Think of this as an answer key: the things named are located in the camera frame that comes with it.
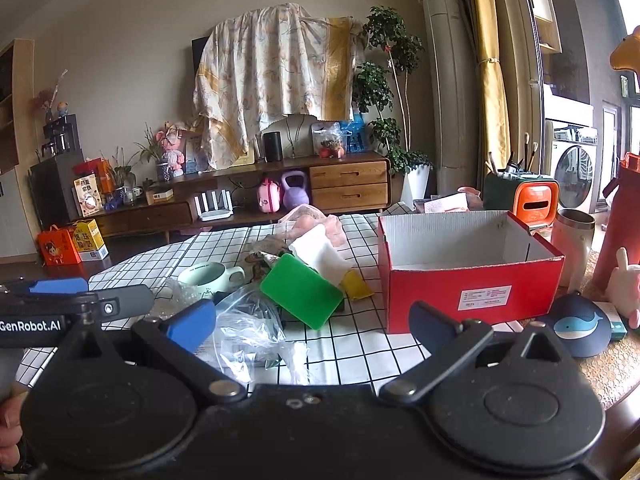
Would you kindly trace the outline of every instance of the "black cylinder speaker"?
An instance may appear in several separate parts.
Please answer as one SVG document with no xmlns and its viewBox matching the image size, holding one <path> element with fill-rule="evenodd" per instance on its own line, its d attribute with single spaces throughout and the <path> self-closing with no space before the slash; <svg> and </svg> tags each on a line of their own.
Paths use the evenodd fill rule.
<svg viewBox="0 0 640 480">
<path fill-rule="evenodd" d="M 267 162 L 279 162 L 282 160 L 280 132 L 263 133 L 262 143 L 264 144 L 264 158 Z"/>
</svg>

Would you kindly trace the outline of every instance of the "white plant pot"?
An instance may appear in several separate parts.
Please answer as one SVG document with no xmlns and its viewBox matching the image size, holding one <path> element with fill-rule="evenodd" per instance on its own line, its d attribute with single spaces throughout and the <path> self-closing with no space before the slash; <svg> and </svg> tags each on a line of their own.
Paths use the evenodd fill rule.
<svg viewBox="0 0 640 480">
<path fill-rule="evenodd" d="M 430 169 L 430 166 L 423 164 L 404 176 L 400 202 L 404 202 L 411 209 L 415 209 L 414 200 L 424 198 Z"/>
</svg>

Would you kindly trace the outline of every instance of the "light green mug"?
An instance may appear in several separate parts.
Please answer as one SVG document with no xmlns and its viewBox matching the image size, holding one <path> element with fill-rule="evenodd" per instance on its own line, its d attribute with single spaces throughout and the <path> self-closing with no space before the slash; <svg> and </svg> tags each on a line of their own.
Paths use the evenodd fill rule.
<svg viewBox="0 0 640 480">
<path fill-rule="evenodd" d="M 216 292 L 231 292 L 244 283 L 244 269 L 218 262 L 196 264 L 178 275 L 178 283 L 189 286 L 202 298 L 211 298 Z"/>
</svg>

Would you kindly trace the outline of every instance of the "kettlebell handle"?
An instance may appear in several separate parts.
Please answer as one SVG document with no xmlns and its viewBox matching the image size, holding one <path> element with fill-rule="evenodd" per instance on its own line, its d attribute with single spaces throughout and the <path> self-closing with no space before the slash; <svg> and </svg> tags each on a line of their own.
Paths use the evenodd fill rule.
<svg viewBox="0 0 640 480">
<path fill-rule="evenodd" d="M 302 187 L 306 188 L 306 173 L 304 171 L 300 171 L 300 170 L 287 171 L 287 173 L 282 174 L 282 178 L 280 179 L 280 181 L 282 182 L 282 187 L 284 188 L 285 191 L 288 191 L 290 189 L 290 185 L 287 184 L 287 179 L 290 176 L 301 176 Z"/>
</svg>

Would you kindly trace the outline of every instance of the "beige wall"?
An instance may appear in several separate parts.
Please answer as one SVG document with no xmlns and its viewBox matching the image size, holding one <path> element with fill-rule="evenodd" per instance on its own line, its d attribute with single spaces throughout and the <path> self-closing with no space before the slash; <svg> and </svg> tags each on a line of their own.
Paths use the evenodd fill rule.
<svg viewBox="0 0 640 480">
<path fill-rule="evenodd" d="M 417 0 L 94 0 L 44 33 L 35 43 L 35 89 L 51 86 L 65 68 L 59 100 L 78 115 L 85 156 L 105 156 L 116 146 L 134 151 L 145 121 L 186 120 L 191 112 L 191 40 L 216 23 L 248 10 L 295 2 L 315 16 L 364 19 L 370 6 L 393 6 L 409 31 L 424 33 Z M 428 61 L 410 79 L 414 147 L 433 145 Z M 298 124 L 295 120 L 290 125 Z M 138 176 L 151 168 L 137 167 Z"/>
</svg>

